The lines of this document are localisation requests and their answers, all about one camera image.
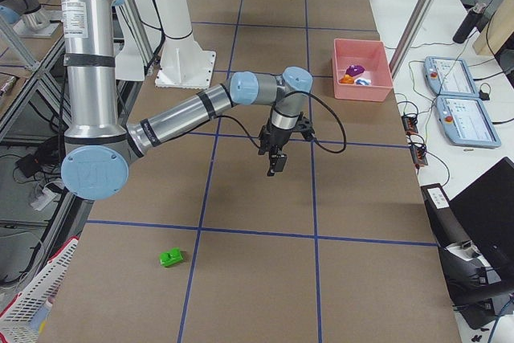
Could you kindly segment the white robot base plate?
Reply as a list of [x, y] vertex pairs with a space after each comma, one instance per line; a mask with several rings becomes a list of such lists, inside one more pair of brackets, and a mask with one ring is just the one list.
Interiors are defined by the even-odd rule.
[[210, 86], [216, 53], [195, 40], [186, 0], [116, 0], [114, 6], [124, 39], [118, 80], [141, 82], [157, 63], [160, 88]]

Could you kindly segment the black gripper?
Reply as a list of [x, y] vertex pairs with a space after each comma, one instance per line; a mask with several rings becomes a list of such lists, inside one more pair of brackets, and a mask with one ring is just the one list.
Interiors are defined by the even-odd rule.
[[275, 173], [280, 173], [284, 170], [288, 156], [281, 151], [288, 143], [291, 135], [292, 131], [290, 129], [278, 128], [273, 124], [265, 124], [261, 128], [258, 155], [268, 153], [268, 177], [273, 177]]

